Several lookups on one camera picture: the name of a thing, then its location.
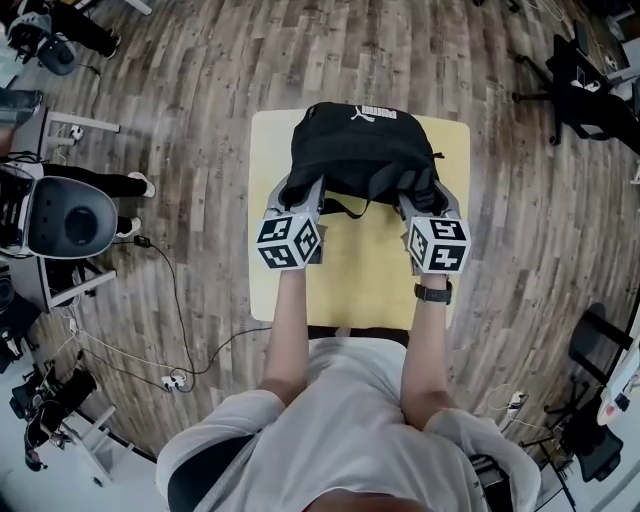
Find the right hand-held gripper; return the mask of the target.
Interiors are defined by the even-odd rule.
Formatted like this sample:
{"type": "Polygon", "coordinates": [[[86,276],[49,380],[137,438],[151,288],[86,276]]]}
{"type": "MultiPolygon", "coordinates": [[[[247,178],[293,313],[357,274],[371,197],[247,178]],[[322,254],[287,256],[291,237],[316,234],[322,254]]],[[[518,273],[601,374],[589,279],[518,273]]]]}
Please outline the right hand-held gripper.
{"type": "Polygon", "coordinates": [[[433,214],[420,216],[411,199],[398,193],[398,211],[407,229],[402,236],[414,276],[458,275],[471,252],[468,223],[461,220],[459,202],[439,180],[434,180],[433,214]]]}

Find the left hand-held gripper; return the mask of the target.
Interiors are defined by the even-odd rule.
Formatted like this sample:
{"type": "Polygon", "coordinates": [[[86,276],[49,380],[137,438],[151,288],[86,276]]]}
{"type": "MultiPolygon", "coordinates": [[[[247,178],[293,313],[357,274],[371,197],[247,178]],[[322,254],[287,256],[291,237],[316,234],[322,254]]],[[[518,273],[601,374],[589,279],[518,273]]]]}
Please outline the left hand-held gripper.
{"type": "Polygon", "coordinates": [[[255,247],[265,265],[273,270],[300,270],[323,262],[324,227],[319,225],[325,199],[325,177],[309,188],[300,206],[301,213],[290,212],[296,192],[289,176],[272,190],[267,210],[257,227],[255,247]]]}

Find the black Puma bag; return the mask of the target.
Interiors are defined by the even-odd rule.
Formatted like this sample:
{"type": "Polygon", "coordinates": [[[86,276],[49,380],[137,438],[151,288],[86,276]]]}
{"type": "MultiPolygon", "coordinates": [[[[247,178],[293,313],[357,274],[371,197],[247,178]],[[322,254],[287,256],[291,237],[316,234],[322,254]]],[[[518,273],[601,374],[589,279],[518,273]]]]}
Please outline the black Puma bag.
{"type": "Polygon", "coordinates": [[[392,206],[403,192],[419,212],[433,214],[436,160],[441,156],[406,112],[317,103],[307,109],[292,136],[288,176],[296,192],[293,206],[324,176],[327,191],[392,206]]]}

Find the person's left forearm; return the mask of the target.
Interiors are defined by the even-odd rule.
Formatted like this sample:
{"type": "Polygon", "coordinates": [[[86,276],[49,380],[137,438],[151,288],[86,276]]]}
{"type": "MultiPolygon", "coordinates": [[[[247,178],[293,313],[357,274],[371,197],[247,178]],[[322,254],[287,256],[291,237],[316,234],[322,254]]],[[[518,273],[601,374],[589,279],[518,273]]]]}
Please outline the person's left forearm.
{"type": "Polygon", "coordinates": [[[306,271],[282,271],[259,388],[289,406],[307,386],[308,367],[306,271]]]}

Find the person's right forearm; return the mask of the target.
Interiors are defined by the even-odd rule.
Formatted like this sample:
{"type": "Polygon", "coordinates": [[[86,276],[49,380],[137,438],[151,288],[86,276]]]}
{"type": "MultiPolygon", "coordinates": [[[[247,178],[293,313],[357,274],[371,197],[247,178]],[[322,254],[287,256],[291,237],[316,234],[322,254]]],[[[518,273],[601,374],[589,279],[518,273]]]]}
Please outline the person's right forearm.
{"type": "Polygon", "coordinates": [[[447,392],[446,304],[418,299],[407,345],[400,405],[406,423],[423,430],[455,404],[447,392]]]}

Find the black wristwatch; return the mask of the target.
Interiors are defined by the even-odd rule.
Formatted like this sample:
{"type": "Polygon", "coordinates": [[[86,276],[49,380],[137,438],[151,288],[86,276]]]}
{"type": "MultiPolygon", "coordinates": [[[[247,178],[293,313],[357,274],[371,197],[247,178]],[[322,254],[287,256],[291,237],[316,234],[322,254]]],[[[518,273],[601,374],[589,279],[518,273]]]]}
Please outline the black wristwatch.
{"type": "Polygon", "coordinates": [[[423,302],[443,303],[449,305],[453,297],[453,285],[447,280],[444,289],[434,289],[419,283],[414,285],[414,295],[423,302]]]}

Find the yellow table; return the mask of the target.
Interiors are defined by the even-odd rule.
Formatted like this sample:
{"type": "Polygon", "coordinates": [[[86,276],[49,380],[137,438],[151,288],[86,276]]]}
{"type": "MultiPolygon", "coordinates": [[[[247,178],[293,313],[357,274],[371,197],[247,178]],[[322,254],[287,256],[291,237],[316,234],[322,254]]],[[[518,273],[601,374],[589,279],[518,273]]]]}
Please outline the yellow table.
{"type": "MultiPolygon", "coordinates": [[[[272,319],[279,273],[261,260],[255,247],[268,195],[288,174],[290,145],[303,110],[256,113],[251,121],[248,179],[249,295],[252,316],[272,319]]],[[[467,124],[421,116],[418,119],[433,149],[442,153],[436,163],[441,182],[469,213],[471,131],[467,124]]],[[[401,239],[405,227],[387,205],[365,204],[340,197],[346,207],[364,215],[323,216],[327,231],[323,260],[307,268],[307,318],[311,325],[407,330],[415,309],[414,276],[401,239]]]]}

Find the black office chair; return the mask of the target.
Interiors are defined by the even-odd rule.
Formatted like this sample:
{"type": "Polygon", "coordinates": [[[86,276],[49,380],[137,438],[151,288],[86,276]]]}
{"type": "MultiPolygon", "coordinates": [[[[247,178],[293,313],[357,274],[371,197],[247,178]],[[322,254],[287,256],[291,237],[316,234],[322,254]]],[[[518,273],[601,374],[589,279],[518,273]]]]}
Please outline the black office chair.
{"type": "Polygon", "coordinates": [[[570,127],[583,140],[616,139],[640,155],[640,116],[587,58],[580,44],[560,35],[553,39],[553,54],[541,68],[523,54],[515,62],[527,66],[539,79],[542,90],[532,94],[514,92],[516,103],[548,102],[553,109],[554,133],[549,142],[562,142],[564,126],[570,127]]]}
{"type": "Polygon", "coordinates": [[[621,462],[623,441],[608,426],[597,422],[602,404],[599,395],[584,402],[589,385],[583,383],[581,391],[574,378],[571,381],[569,402],[561,407],[545,405],[547,415],[557,418],[548,426],[550,430],[561,428],[560,446],[567,455],[577,458],[585,483],[607,479],[621,462]]]}

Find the black round stool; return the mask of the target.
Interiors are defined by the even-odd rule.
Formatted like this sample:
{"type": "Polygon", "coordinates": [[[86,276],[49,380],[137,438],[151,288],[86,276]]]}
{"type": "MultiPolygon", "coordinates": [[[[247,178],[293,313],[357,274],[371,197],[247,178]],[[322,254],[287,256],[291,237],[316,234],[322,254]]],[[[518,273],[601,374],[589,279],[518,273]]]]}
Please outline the black round stool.
{"type": "Polygon", "coordinates": [[[606,385],[624,350],[631,348],[634,339],[606,319],[606,308],[602,303],[589,306],[571,335],[568,356],[586,370],[600,385],[606,385]],[[604,338],[617,347],[616,356],[608,369],[596,366],[590,355],[604,338]]]}

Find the person's white t-shirt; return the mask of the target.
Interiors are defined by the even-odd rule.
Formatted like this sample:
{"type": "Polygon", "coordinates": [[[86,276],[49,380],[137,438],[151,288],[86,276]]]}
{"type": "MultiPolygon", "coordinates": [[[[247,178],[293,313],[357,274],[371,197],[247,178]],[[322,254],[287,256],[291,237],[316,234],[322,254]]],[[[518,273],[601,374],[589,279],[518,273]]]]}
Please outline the person's white t-shirt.
{"type": "Polygon", "coordinates": [[[454,408],[423,430],[406,423],[404,359],[394,341],[313,340],[308,386],[289,406],[262,389],[232,395],[167,443],[156,484],[170,511],[303,512],[344,490],[488,512],[469,459],[488,455],[509,476],[514,512],[533,512],[540,471],[493,420],[454,408]]]}

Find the white desk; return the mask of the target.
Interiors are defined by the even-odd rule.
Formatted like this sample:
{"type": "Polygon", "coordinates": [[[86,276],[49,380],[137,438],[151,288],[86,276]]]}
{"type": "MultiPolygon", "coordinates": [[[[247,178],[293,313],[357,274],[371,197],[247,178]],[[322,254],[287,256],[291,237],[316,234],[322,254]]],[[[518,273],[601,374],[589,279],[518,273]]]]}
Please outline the white desk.
{"type": "Polygon", "coordinates": [[[116,412],[110,405],[97,419],[86,420],[87,425],[75,428],[70,421],[82,416],[78,412],[69,415],[61,423],[61,432],[70,439],[73,451],[87,466],[91,480],[103,487],[113,481],[116,469],[134,452],[135,445],[121,441],[106,425],[116,412]]]}
{"type": "Polygon", "coordinates": [[[640,334],[621,356],[600,394],[597,424],[609,425],[629,409],[634,397],[640,397],[640,334]]]}

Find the white equipment stand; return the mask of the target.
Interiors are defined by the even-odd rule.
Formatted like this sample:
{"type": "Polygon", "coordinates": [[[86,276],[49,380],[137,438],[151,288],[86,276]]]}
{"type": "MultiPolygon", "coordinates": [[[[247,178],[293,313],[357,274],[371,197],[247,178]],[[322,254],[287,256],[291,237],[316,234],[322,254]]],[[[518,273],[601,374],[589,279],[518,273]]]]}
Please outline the white equipment stand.
{"type": "Polygon", "coordinates": [[[94,276],[74,284],[61,291],[54,291],[46,272],[46,260],[40,256],[30,256],[26,259],[28,263],[26,277],[34,282],[33,291],[25,293],[24,297],[37,305],[44,313],[50,313],[52,309],[62,306],[68,301],[80,297],[82,294],[94,291],[98,286],[115,280],[117,273],[115,270],[98,270],[94,276]]]}

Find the black harness pouch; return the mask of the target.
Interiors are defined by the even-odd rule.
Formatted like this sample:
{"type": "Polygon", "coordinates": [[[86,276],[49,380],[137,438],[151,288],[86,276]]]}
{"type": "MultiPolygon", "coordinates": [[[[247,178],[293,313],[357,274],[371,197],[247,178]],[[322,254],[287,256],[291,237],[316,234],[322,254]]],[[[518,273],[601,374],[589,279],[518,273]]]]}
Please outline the black harness pouch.
{"type": "Polygon", "coordinates": [[[469,459],[479,479],[489,512],[514,512],[507,473],[488,455],[473,455],[469,459]]]}

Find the black equipment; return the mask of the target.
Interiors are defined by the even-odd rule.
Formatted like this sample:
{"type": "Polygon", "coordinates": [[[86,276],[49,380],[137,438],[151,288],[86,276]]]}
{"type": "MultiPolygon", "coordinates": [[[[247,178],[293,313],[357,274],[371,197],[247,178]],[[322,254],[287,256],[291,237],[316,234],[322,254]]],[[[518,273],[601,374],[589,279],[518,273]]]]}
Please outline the black equipment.
{"type": "Polygon", "coordinates": [[[12,390],[9,404],[18,419],[26,421],[24,459],[33,472],[45,470],[37,449],[50,442],[63,450],[72,439],[62,430],[63,422],[100,386],[93,374],[74,368],[69,380],[51,390],[36,372],[25,384],[12,390]]]}

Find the white desk frame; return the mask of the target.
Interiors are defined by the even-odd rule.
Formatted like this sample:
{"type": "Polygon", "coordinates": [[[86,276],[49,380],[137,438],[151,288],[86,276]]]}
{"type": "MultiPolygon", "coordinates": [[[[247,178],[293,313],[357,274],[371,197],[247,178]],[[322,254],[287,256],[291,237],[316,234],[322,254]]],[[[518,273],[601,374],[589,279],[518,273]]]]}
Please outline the white desk frame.
{"type": "Polygon", "coordinates": [[[41,153],[46,152],[51,147],[72,147],[77,142],[77,139],[72,135],[51,135],[51,124],[70,125],[71,127],[77,126],[79,129],[89,128],[111,133],[119,133],[121,131],[121,126],[119,124],[110,123],[91,117],[82,117],[75,114],[57,112],[51,110],[50,108],[46,108],[44,111],[39,142],[39,151],[41,153]]]}

